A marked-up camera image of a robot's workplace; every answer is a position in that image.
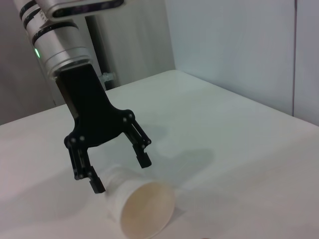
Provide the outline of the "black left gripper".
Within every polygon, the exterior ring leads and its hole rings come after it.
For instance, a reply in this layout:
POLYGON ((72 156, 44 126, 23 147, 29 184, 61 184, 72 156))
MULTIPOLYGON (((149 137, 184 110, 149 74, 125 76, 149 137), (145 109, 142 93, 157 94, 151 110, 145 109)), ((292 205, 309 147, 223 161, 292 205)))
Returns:
POLYGON ((131 110, 119 110, 111 104, 92 65, 60 72, 56 83, 75 122, 73 131, 64 140, 75 180, 89 178, 94 193, 104 193, 105 187, 90 163, 86 148, 99 146, 122 133, 131 142, 141 168, 152 165, 145 152, 152 141, 135 118, 129 117, 131 110))

